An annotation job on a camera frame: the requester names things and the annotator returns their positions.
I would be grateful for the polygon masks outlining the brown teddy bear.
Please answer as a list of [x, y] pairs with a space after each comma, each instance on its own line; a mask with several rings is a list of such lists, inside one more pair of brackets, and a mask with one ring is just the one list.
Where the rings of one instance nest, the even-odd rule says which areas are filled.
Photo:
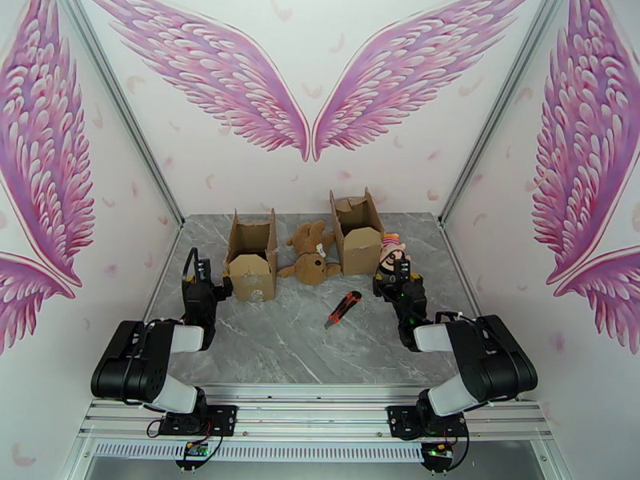
[[301, 284], [318, 286], [342, 272], [339, 262], [329, 262], [327, 254], [335, 243], [333, 232], [326, 232], [323, 220], [301, 224], [286, 241], [296, 253], [295, 263], [278, 271], [280, 278], [295, 277]]

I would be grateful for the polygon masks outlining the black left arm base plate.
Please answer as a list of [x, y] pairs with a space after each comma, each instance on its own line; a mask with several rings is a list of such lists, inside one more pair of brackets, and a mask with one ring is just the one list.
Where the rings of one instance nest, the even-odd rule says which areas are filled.
[[238, 408], [236, 406], [207, 405], [188, 414], [166, 413], [160, 421], [160, 436], [189, 438], [230, 437], [234, 435]]

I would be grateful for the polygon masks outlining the red black utility knife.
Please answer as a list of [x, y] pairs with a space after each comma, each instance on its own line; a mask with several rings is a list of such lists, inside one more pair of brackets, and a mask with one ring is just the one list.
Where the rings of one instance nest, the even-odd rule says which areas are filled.
[[345, 314], [352, 309], [362, 299], [362, 294], [359, 291], [353, 290], [349, 292], [336, 306], [332, 313], [329, 314], [324, 328], [328, 330], [332, 325], [337, 324]]

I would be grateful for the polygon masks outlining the aluminium mounting rail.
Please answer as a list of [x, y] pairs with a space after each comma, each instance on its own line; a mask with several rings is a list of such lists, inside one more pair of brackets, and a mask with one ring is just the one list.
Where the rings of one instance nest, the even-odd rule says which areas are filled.
[[[384, 442], [391, 439], [388, 406], [412, 406], [416, 385], [204, 385], [213, 405], [236, 406], [235, 440], [265, 442]], [[466, 414], [474, 441], [551, 440], [536, 401], [493, 403]]]

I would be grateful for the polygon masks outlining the brown taped cardboard box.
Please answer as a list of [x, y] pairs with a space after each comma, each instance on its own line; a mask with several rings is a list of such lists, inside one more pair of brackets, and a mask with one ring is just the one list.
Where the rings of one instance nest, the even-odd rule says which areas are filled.
[[336, 198], [330, 191], [332, 230], [345, 276], [373, 274], [385, 228], [369, 190], [361, 197]]
[[277, 247], [275, 212], [259, 221], [242, 221], [234, 215], [225, 272], [239, 301], [264, 302], [275, 298]]

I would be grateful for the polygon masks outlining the pink pirate plush doll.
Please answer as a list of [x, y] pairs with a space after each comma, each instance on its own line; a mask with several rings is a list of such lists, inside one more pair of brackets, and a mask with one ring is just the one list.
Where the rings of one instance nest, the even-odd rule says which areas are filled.
[[406, 252], [406, 244], [400, 241], [399, 234], [385, 234], [382, 238], [378, 271], [382, 274], [392, 274], [396, 261], [411, 260]]

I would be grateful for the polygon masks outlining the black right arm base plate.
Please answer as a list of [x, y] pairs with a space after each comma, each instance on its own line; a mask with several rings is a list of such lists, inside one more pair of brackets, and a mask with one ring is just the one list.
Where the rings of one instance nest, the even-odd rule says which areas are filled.
[[469, 434], [462, 413], [438, 416], [428, 406], [417, 405], [388, 406], [386, 414], [391, 436], [404, 441], [442, 438], [452, 442]]

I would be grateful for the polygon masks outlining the aluminium frame post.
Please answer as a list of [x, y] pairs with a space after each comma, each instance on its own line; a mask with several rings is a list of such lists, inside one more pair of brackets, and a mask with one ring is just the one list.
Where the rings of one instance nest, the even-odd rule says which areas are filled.
[[538, 49], [538, 45], [554, 20], [562, 2], [565, 0], [541, 0], [538, 9], [528, 27], [522, 44], [506, 73], [506, 78], [494, 99], [493, 105], [471, 147], [469, 156], [457, 177], [442, 212], [437, 218], [438, 228], [444, 234], [456, 205], [471, 183], [472, 177], [488, 147], [494, 132], [499, 127], [506, 109], [513, 102], [516, 89], [528, 70], [528, 66]]
[[173, 220], [179, 228], [185, 225], [185, 216], [181, 211], [178, 202], [157, 163], [153, 151], [144, 135], [142, 128], [128, 102], [122, 85], [117, 80], [116, 73], [104, 51], [102, 44], [98, 40], [97, 33], [93, 28], [88, 14], [80, 0], [58, 0], [70, 20], [77, 36], [79, 37], [85, 51], [87, 52], [95, 71], [106, 89], [111, 102], [114, 105], [127, 135], [134, 144], [140, 159], [149, 172], [160, 195]]

